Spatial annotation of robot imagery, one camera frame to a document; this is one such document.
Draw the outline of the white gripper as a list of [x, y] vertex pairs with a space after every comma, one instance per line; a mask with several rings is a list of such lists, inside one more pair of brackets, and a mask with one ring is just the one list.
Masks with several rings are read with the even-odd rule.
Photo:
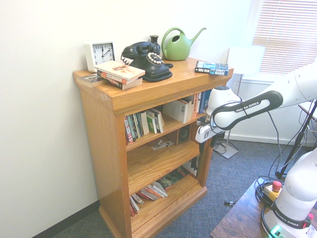
[[213, 148], [215, 145], [215, 137], [213, 136], [222, 133], [224, 133], [224, 130], [218, 127], [212, 127], [209, 124], [199, 126], [195, 136], [195, 140], [199, 143], [200, 154], [204, 153], [205, 141], [212, 138], [210, 142], [210, 147]]

